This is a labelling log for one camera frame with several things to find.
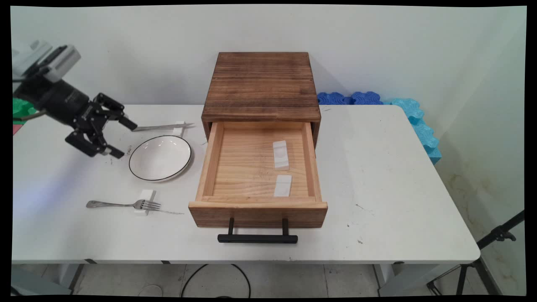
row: knife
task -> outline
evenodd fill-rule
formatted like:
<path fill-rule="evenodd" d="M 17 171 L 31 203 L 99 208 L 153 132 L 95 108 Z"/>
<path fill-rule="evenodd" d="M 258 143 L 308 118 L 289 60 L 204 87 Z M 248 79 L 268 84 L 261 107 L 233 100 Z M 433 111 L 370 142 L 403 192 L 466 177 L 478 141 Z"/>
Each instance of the knife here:
<path fill-rule="evenodd" d="M 183 128 L 188 127 L 190 125 L 193 125 L 194 123 L 190 124 L 173 124 L 173 125 L 162 125 L 162 126 L 147 126 L 147 127 L 136 127 L 133 132 L 135 131 L 144 131 L 144 130 L 156 130 L 156 129 L 174 129 L 174 128 Z"/>

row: white table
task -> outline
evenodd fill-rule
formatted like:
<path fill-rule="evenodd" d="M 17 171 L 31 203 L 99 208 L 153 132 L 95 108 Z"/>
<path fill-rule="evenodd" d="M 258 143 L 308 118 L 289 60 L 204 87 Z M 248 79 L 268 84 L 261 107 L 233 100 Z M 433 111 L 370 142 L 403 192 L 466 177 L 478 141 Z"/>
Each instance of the white table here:
<path fill-rule="evenodd" d="M 328 203 L 322 228 L 290 229 L 295 245 L 218 243 L 226 228 L 198 228 L 188 211 L 207 147 L 202 105 L 127 105 L 140 126 L 195 123 L 185 130 L 194 159 L 163 183 L 133 176 L 129 156 L 91 158 L 64 142 L 71 129 L 48 117 L 29 121 L 13 137 L 12 263 L 348 263 L 409 265 L 382 286 L 396 294 L 430 277 L 439 264 L 469 263 L 480 251 L 397 106 L 321 106 L 316 156 Z M 130 132 L 107 124 L 108 143 L 127 152 L 171 130 Z M 129 208 L 88 209 L 88 200 L 132 203 L 142 189 L 182 215 Z M 280 229 L 235 229 L 279 234 Z"/>

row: open drawer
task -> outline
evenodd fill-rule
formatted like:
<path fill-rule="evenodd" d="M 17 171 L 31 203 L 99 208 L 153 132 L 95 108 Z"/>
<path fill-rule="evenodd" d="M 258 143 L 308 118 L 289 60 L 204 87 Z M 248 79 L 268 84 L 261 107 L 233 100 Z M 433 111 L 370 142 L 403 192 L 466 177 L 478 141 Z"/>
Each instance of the open drawer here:
<path fill-rule="evenodd" d="M 285 140 L 288 171 L 275 171 L 272 143 Z M 289 197 L 274 197 L 277 175 L 292 175 Z M 321 199 L 311 124 L 214 122 L 195 201 L 198 227 L 321 227 Z"/>

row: white plate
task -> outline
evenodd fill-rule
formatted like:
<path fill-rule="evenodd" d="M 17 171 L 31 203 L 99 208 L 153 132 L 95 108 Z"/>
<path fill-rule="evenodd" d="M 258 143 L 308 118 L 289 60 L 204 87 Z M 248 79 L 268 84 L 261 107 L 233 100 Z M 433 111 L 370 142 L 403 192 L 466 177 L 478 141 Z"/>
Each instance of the white plate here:
<path fill-rule="evenodd" d="M 157 136 L 134 149 L 129 169 L 145 181 L 166 181 L 185 169 L 191 155 L 190 145 L 184 139 L 173 135 Z"/>

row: black rim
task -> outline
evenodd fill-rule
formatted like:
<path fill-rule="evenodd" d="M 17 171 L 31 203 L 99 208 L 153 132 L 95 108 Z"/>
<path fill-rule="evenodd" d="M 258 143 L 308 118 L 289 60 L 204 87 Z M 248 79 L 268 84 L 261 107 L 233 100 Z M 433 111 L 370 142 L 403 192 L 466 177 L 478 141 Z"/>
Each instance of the black rim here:
<path fill-rule="evenodd" d="M 161 138 L 161 137 L 163 137 L 163 136 L 172 136 L 172 137 L 174 137 L 174 138 L 182 139 L 182 140 L 188 145 L 188 148 L 190 149 L 190 155 L 188 156 L 188 160 L 186 161 L 186 164 L 185 164 L 181 169 L 179 169 L 179 171 L 177 171 L 177 172 L 173 173 L 172 175 L 167 176 L 167 177 L 165 177 L 165 178 L 160 178 L 160 179 L 145 179 L 145 178 L 142 178 L 142 177 L 136 175 L 136 174 L 133 172 L 133 170 L 130 168 L 130 160 L 133 158 L 133 155 L 134 155 L 134 153 L 136 152 L 136 150 L 138 150 L 138 148 L 140 148 L 140 147 L 141 147 L 143 144 L 145 144 L 146 142 L 148 142 L 148 141 L 150 141 L 150 140 L 157 139 L 157 138 Z M 160 136 L 155 136 L 154 138 L 148 139 L 147 141 L 141 143 L 138 147 L 136 147 L 136 149 L 134 149 L 134 151 L 131 153 L 131 155 L 130 155 L 130 157 L 129 157 L 129 170 L 130 170 L 130 172 L 131 172 L 134 176 L 138 177 L 139 179 L 142 179 L 142 180 L 144 180 L 144 181 L 148 181 L 148 182 L 157 182 L 157 181 L 161 181 L 161 180 L 166 179 L 166 178 L 170 178 L 170 177 L 172 177 L 172 176 L 174 176 L 174 175 L 180 173 L 181 171 L 183 171 L 183 169 L 188 165 L 188 163 L 190 163 L 190 159 L 191 159 L 191 158 L 192 158 L 192 147 L 190 146 L 190 144 L 189 144 L 184 138 L 179 137 L 179 136 L 176 136 L 176 135 L 160 135 Z"/>

